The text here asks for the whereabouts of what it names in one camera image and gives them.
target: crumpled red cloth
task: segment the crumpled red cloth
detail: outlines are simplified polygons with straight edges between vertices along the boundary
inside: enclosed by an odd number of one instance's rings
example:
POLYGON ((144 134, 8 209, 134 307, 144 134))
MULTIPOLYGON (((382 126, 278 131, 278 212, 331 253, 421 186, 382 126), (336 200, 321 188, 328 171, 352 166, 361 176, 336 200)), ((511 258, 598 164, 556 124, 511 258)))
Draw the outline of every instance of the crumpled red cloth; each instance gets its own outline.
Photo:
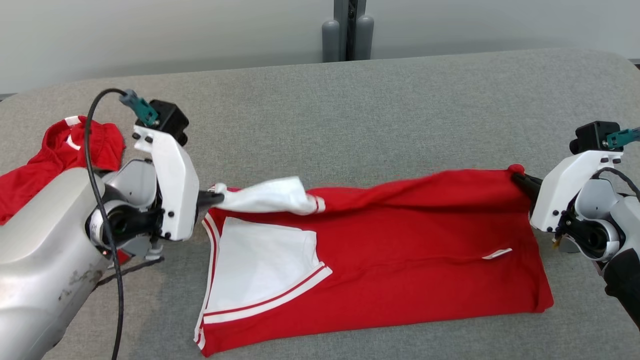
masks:
MULTIPOLYGON (((26 165, 0 176, 0 225, 64 170, 86 167, 84 123, 86 117, 68 117, 53 124, 42 138, 42 148, 26 165)), ((90 149, 93 166, 116 171, 122 162, 124 139, 114 124, 91 125, 90 149)))

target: white trim stripe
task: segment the white trim stripe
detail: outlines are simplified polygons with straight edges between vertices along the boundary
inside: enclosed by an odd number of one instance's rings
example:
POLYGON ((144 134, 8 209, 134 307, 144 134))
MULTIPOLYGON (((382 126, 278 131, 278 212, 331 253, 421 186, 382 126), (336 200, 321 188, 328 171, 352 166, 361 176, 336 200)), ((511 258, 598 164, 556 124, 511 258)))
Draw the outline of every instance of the white trim stripe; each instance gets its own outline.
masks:
POLYGON ((71 127, 73 125, 80 124, 80 118, 78 117, 78 115, 65 117, 65 122, 67 123, 67 126, 71 127))
POLYGON ((274 309, 282 304, 285 304, 286 302, 289 302, 295 299, 296 297, 299 297, 300 295, 305 293, 307 290, 310 290, 315 285, 318 285, 322 280, 324 280, 331 274, 332 274, 332 270, 327 266, 323 266, 322 269, 318 271, 318 273, 308 278, 306 282, 302 283, 301 285, 299 285, 297 288, 295 288, 293 291, 290 291, 286 295, 275 299, 274 301, 270 301, 265 304, 250 307, 248 309, 244 309, 240 311, 234 311, 230 313, 222 313, 222 314, 216 314, 216 315, 205 315, 204 323, 228 322, 232 320, 248 318, 249 316, 257 315, 267 310, 274 309))
POLYGON ((318 203, 318 209, 316 213, 324 213, 324 211, 326 210, 326 204, 324 203, 324 199, 321 198, 320 196, 316 196, 316 201, 318 203))
POLYGON ((238 309, 224 309, 212 311, 207 315, 207 304, 209 303, 209 297, 211 296, 211 286, 213 279, 215 278, 214 271, 216 262, 218 259, 220 248, 220 232, 216 227, 216 223, 211 217, 210 214, 206 214, 205 218, 202 220, 202 225, 209 236, 209 240, 211 241, 211 256, 209 258, 209 275, 207 277, 207 292, 205 294, 204 302, 202 304, 202 308, 200 310, 200 316, 198 317, 198 323, 196 324, 195 329, 195 337, 193 341, 195 341, 200 349, 204 348, 205 344, 205 336, 204 331, 201 332, 201 326, 203 323, 220 323, 227 322, 232 320, 238 320, 242 318, 246 318, 249 316, 257 315, 259 313, 263 313, 267 310, 278 307, 282 304, 285 304, 292 299, 302 295, 306 291, 313 288, 315 285, 318 285, 322 280, 327 278, 329 275, 333 273, 333 271, 326 266, 324 263, 320 262, 311 272, 309 272, 305 278, 302 278, 299 282, 297 282, 294 286, 282 291, 278 295, 275 295, 273 298, 266 300, 264 302, 259 302, 254 305, 240 307, 238 309))
POLYGON ((497 258, 497 257, 498 257, 498 256, 500 256, 500 255, 504 255, 504 254, 508 253, 509 251, 512 251, 512 248, 508 247, 508 248, 506 248, 506 249, 500 249, 500 250, 495 251, 495 252, 494 252, 493 254, 491 254, 491 255, 483 256, 483 259, 485 259, 485 260, 491 260, 491 259, 493 259, 493 258, 497 258))
MULTIPOLYGON (((200 316, 198 317, 198 323, 196 324, 195 337, 193 338, 193 341, 195 342, 198 342, 198 334, 200 332, 200 326, 202 325, 202 317, 204 315, 205 310, 207 309, 207 303, 209 302, 209 294, 211 292, 211 282, 213 281, 213 279, 211 278, 211 275, 213 275, 213 266, 215 263, 214 259, 218 257, 216 249, 218 248, 218 240, 220 239, 220 236, 218 234, 218 229, 216 228, 216 224, 213 222, 213 218, 211 218, 209 213, 207 213, 204 219, 202 220, 202 226, 204 226, 204 229, 207 232, 207 235, 209 235, 209 241, 211 242, 211 253, 209 254, 209 272, 207 275, 207 292, 204 294, 204 302, 202 303, 202 308, 200 309, 200 316), (213 229, 216 235, 215 237, 209 231, 209 226, 207 226, 207 223, 209 223, 209 225, 212 224, 211 228, 213 229)), ((203 346, 204 346, 204 333, 202 334, 201 342, 203 343, 203 346)))
POLYGON ((71 146, 72 148, 74 148, 75 150, 80 150, 80 146, 76 145, 76 143, 74 143, 74 140, 71 139, 71 135, 67 136, 67 144, 69 146, 71 146))

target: black cable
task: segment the black cable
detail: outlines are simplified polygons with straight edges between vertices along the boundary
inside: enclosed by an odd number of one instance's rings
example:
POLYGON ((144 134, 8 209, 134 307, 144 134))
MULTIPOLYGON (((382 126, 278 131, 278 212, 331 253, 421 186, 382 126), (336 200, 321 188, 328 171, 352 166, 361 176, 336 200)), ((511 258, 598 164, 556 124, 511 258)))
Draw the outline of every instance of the black cable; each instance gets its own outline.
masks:
POLYGON ((102 196, 98 189, 98 184, 95 182, 95 175, 93 173, 93 166, 91 164, 91 152, 89 150, 89 136, 91 135, 91 121, 93 120, 93 113, 98 106, 98 102, 109 93, 118 93, 120 95, 127 95, 124 91, 116 88, 110 88, 101 91, 98 96, 95 97, 89 108, 89 113, 86 116, 86 123, 84 124, 84 158, 86 160, 86 170, 89 173, 89 182, 91 182, 91 189, 95 196, 95 201, 98 203, 98 209, 102 215, 102 227, 104 230, 104 236, 106 241, 111 246, 111 256, 113 256, 113 268, 115 270, 115 276, 118 281, 118 327, 116 328, 116 340, 113 343, 113 352, 111 353, 111 360, 118 358, 118 351, 120 350, 120 338, 122 337, 122 322, 124 320, 124 287, 122 285, 122 274, 120 273, 120 263, 118 260, 118 249, 116 243, 113 241, 113 234, 111 232, 111 226, 109 224, 109 218, 107 217, 107 211, 104 209, 104 203, 102 202, 102 196))
MULTIPOLYGON (((161 256, 160 258, 157 258, 155 260, 151 260, 151 261, 145 261, 144 263, 132 266, 130 268, 126 268, 125 270, 122 270, 122 276, 127 275, 130 272, 134 272, 134 271, 138 271, 142 268, 146 268, 148 266, 151 265, 155 265, 158 263, 162 263, 164 261, 164 256, 161 256)), ((116 274, 111 274, 107 277, 105 277, 104 279, 101 279, 100 281, 98 281, 98 283, 95 285, 95 287, 93 288, 93 290, 95 291, 99 286, 105 285, 108 282, 111 282, 111 280, 116 278, 116 274)))
POLYGON ((603 172, 612 172, 613 174, 616 174, 620 179, 622 179, 625 183, 627 183, 627 185, 629 185, 629 188, 631 188, 631 191, 634 192, 634 194, 636 195, 638 201, 640 201, 640 189, 638 189, 638 187, 636 186, 636 184, 634 184, 633 181, 631 181, 631 179, 629 179, 625 174, 622 173, 622 171, 612 168, 612 167, 605 167, 605 168, 601 168, 600 170, 596 171, 595 174, 593 174, 593 176, 591 176, 592 179, 599 179, 600 178, 600 174, 602 174, 603 172))

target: gray fabric surface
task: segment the gray fabric surface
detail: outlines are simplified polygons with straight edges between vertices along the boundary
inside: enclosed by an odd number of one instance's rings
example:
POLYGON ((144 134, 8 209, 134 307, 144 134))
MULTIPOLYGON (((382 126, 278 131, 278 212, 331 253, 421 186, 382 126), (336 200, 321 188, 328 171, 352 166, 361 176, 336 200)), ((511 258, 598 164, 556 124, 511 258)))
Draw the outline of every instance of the gray fabric surface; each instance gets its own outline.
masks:
MULTIPOLYGON (((446 168, 523 164, 544 176, 570 153, 579 125, 640 126, 640 72, 581 50, 535 50, 296 65, 82 81, 0 103, 0 172, 27 162, 45 129, 86 113, 102 89, 133 88, 177 103, 203 187, 300 175, 307 186, 367 186, 446 168)), ((96 118, 132 149, 133 114, 112 96, 96 118)), ((640 146, 620 169, 640 182, 640 146)), ((638 330, 580 255, 536 233, 556 304, 543 314, 494 316, 275 340, 216 359, 632 359, 638 330)), ((167 260, 125 277, 121 359, 200 359, 193 328, 209 244, 201 226, 167 260)), ((46 359, 110 357, 115 282, 96 291, 46 359)))

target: white label tag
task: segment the white label tag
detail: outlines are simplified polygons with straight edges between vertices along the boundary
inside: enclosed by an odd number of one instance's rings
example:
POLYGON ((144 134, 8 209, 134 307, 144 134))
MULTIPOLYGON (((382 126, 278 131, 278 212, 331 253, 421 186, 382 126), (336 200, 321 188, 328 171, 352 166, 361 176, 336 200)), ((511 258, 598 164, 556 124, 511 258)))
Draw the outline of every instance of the white label tag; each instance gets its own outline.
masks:
POLYGON ((506 248, 506 249, 500 249, 500 250, 498 250, 498 251, 494 252, 494 253, 493 253, 493 254, 491 254, 491 255, 483 256, 483 259, 485 259, 485 260, 491 260, 491 259, 493 259, 493 258, 497 258, 497 257, 498 257, 498 256, 500 256, 500 255, 504 255, 504 254, 508 253, 508 252, 509 252, 509 251, 511 251, 511 250, 512 250, 512 248, 510 248, 510 247, 508 247, 508 248, 506 248))

